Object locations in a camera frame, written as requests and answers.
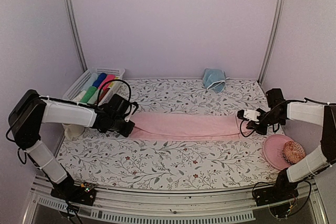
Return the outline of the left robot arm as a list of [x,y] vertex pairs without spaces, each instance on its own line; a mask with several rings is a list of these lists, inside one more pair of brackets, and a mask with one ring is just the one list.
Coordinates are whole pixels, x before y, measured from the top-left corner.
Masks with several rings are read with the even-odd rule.
[[135,126],[130,118],[138,107],[136,102],[118,94],[113,95],[108,103],[96,106],[44,97],[36,90],[28,90],[8,116],[6,138],[37,164],[61,195],[67,200],[73,200],[78,195],[78,188],[42,141],[42,125],[69,124],[91,128],[100,133],[117,132],[128,137]]

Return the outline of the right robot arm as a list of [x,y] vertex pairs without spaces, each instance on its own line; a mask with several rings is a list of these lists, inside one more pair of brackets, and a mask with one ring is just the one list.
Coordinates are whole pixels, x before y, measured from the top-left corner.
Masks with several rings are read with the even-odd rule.
[[[313,124],[292,121],[281,126],[277,134],[285,134],[300,143],[309,154],[320,143],[322,127]],[[327,169],[315,178],[320,192],[335,190],[335,167]]]

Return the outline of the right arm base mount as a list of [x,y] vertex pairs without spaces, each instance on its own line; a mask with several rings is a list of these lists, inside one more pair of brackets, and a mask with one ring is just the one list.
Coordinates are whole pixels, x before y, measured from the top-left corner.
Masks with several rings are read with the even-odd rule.
[[279,186],[277,184],[268,184],[268,187],[256,187],[261,183],[257,183],[252,189],[252,197],[257,206],[265,206],[275,204],[285,200],[295,199],[298,197],[297,185],[291,183],[287,186]]

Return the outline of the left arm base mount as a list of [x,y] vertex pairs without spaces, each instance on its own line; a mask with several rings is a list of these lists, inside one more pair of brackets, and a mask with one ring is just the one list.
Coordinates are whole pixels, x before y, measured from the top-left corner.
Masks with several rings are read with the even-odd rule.
[[51,181],[51,196],[68,202],[74,202],[82,205],[93,206],[97,191],[87,187],[75,185],[71,177],[65,178],[59,184]]

